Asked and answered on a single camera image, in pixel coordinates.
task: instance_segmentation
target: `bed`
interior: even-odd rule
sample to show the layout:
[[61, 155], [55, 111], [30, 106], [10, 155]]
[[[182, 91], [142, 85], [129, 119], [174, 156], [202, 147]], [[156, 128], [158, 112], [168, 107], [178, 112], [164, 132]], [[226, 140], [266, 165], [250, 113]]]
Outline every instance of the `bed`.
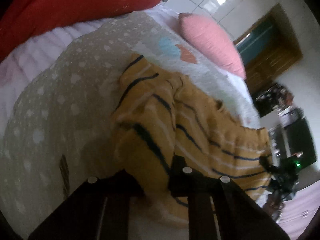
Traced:
[[[121, 28], [117, 31], [121, 31], [121, 36], [116, 31], [112, 33], [119, 23]], [[153, 37], [161, 33], [169, 33], [170, 38], [159, 38], [156, 43], [153, 42]], [[121, 37], [117, 38], [117, 42], [121, 43], [117, 49], [113, 49], [116, 46], [115, 37]], [[90, 39], [104, 42], [104, 46], [101, 54], [94, 55], [86, 51], [95, 57], [92, 60], [97, 61], [97, 65], [88, 69], [89, 72], [95, 69], [96, 74], [82, 76], [82, 69], [88, 67], [87, 62], [74, 55], [77, 52], [83, 53], [83, 48], [89, 48], [91, 43], [95, 46]], [[84, 43], [88, 46], [81, 49], [79, 46]], [[114, 62], [102, 62], [105, 53], [112, 50], [116, 51], [113, 54]], [[197, 65], [187, 58], [183, 59], [182, 51], [187, 52], [188, 56], [192, 54]], [[117, 69], [115, 65], [123, 65], [122, 62], [132, 52], [155, 58], [155, 62], [164, 69], [189, 75], [201, 90], [222, 100], [232, 116], [239, 119], [243, 126], [260, 128], [259, 115], [244, 80], [220, 69], [187, 44], [179, 36], [178, 14], [164, 6], [157, 5], [143, 12], [116, 18], [80, 22], [32, 37], [15, 48], [0, 64], [0, 178], [3, 179], [0, 183], [0, 210], [23, 238], [27, 238], [86, 178], [112, 174], [110, 165], [101, 164], [108, 163], [108, 159], [94, 145], [102, 135], [109, 136], [110, 123], [103, 114], [111, 113], [119, 100], [116, 81], [123, 69]], [[64, 71], [73, 65], [77, 69], [74, 69], [71, 78], [66, 77]], [[60, 76], [66, 78], [55, 83]], [[79, 84], [84, 79], [85, 90], [71, 90], [70, 84]], [[79, 103], [74, 102], [70, 102], [64, 109], [68, 97], [61, 96], [61, 91], [68, 96], [73, 94], [74, 97], [79, 97], [78, 101], [90, 102], [92, 106], [86, 110], [87, 119], [93, 115], [92, 111], [100, 111], [99, 114], [94, 114], [94, 129], [87, 127], [85, 122], [81, 123], [80, 128], [76, 126], [76, 122], [71, 123], [74, 129], [71, 138], [69, 133], [64, 134], [63, 127], [57, 126], [57, 123], [68, 123], [70, 114], [76, 116], [83, 109]], [[102, 103], [94, 104], [97, 99]], [[52, 117], [50, 109], [60, 112]], [[54, 131], [54, 134], [47, 134], [47, 130], [35, 127], [35, 124], [41, 125], [44, 122], [47, 122], [47, 130]], [[47, 142], [46, 145], [51, 147], [41, 148], [39, 142]], [[66, 160], [55, 158], [55, 153], [61, 151], [66, 152], [69, 164], [67, 168]], [[65, 177], [69, 174], [74, 175], [66, 183]], [[252, 194], [255, 199], [262, 195], [259, 198], [260, 204], [265, 202], [263, 191]], [[134, 214], [131, 221], [130, 239], [166, 239], [168, 236], [174, 239], [188, 238], [188, 230], [185, 228], [160, 225]]]

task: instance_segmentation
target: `red pillow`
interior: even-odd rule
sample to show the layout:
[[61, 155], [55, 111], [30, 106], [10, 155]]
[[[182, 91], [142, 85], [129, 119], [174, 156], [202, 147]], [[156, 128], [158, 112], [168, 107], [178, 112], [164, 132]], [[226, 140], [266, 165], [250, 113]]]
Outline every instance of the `red pillow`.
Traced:
[[161, 0], [14, 0], [0, 21], [0, 62], [31, 36], [132, 11], [152, 8]]

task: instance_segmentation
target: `tile floor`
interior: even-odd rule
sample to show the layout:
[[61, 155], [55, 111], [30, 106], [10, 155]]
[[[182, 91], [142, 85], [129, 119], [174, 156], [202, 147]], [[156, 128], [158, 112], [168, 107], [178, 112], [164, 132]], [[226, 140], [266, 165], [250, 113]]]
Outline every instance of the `tile floor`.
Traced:
[[210, 16], [236, 40], [277, 3], [287, 14], [298, 39], [301, 38], [301, 50], [309, 50], [315, 41], [313, 35], [305, 32], [319, 33], [319, 25], [303, 0], [169, 0], [162, 4], [179, 13]]

